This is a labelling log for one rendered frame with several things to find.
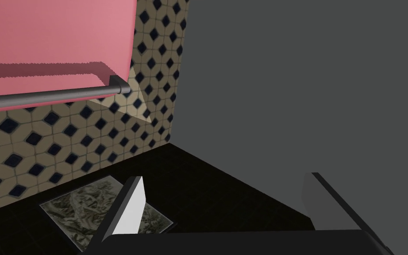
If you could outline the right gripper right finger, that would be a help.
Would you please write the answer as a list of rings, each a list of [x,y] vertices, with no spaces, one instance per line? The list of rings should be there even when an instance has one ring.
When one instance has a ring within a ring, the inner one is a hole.
[[[363,230],[368,224],[317,172],[304,174],[302,202],[316,230]]]

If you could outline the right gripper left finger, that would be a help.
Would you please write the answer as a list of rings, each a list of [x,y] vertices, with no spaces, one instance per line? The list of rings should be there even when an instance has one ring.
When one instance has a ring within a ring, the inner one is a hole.
[[[137,234],[145,204],[142,177],[128,178],[89,242],[88,252],[96,251],[111,235]]]

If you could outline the grey-green patterned book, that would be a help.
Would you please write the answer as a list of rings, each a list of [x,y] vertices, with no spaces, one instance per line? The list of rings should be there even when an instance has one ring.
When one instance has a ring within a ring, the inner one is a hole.
[[[42,203],[42,210],[79,250],[91,255],[88,244],[124,184],[106,176]],[[153,206],[145,204],[137,234],[167,232],[174,222]]]

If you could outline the pink cupboard door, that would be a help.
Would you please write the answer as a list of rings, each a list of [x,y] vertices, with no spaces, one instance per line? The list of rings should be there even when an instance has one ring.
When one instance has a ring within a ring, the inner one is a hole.
[[[127,82],[136,5],[137,0],[0,0],[0,95],[108,86],[111,75]]]

